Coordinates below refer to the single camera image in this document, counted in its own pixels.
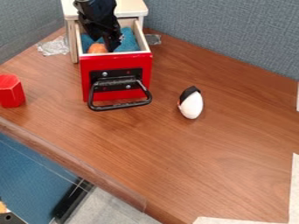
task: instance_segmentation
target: penguin toy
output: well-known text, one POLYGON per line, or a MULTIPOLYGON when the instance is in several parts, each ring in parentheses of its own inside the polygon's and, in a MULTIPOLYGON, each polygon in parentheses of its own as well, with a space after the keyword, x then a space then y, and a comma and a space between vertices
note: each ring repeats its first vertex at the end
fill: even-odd
POLYGON ((184 117, 196 119, 204 108, 200 90, 194 86, 188 87, 179 97, 177 106, 184 117))

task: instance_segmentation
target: red drawer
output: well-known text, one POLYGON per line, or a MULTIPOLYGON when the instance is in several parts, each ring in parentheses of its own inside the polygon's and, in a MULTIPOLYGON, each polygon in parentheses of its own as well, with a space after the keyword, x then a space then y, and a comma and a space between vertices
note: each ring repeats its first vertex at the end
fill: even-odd
MULTIPOLYGON (((76 24, 76 38, 80 60, 80 74, 82 79, 83 100, 87 102, 90 89, 96 77, 137 75, 141 83, 150 87, 152 54, 143 35, 139 22, 135 18, 119 19, 121 27, 131 27, 136 36, 141 51, 138 52, 107 52, 83 53, 80 34, 82 29, 76 24)), ((94 91, 94 101, 119 100, 126 98, 145 97, 144 92, 137 86, 127 85, 122 90, 105 88, 94 91)))

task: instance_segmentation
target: wooden tabletop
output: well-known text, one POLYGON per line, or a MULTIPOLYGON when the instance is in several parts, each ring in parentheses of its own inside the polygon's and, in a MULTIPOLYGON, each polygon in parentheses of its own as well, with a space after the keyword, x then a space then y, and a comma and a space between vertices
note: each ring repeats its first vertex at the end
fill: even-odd
POLYGON ((162 41, 151 47, 153 102, 100 113, 82 101, 79 66, 68 55, 29 48, 1 65, 19 76, 27 103, 0 108, 0 129, 45 139, 36 150, 96 184, 95 171, 106 173, 142 195, 145 212, 163 223, 287 222, 292 153, 299 153, 296 82, 166 35, 162 41), (205 101, 197 120, 177 110, 191 85, 205 101))

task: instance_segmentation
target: gray wall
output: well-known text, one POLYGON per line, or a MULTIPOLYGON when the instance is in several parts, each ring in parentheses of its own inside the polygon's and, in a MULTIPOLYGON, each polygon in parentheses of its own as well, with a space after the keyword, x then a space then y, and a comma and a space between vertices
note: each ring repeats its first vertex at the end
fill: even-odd
POLYGON ((299 80, 298 0, 144 0, 146 26, 299 80))
POLYGON ((63 25, 60 0, 0 0, 0 64, 63 25))

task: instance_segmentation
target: black handle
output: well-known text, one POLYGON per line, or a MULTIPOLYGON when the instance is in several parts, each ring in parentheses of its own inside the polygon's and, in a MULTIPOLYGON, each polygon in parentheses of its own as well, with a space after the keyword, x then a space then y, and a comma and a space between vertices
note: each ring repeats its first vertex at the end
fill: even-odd
POLYGON ((93 84, 93 86, 91 86, 90 88, 87 105, 93 111, 106 111, 111 109, 127 109, 127 108, 139 107, 139 106, 150 104, 151 100, 152 100, 152 96, 150 91, 139 80, 114 80, 114 81, 105 81, 105 82, 96 81, 93 84), (107 87, 107 86, 114 86, 114 85, 134 85, 136 83, 147 96, 146 100, 126 102, 126 103, 107 105, 107 106, 94 106, 94 89, 96 87, 107 87))

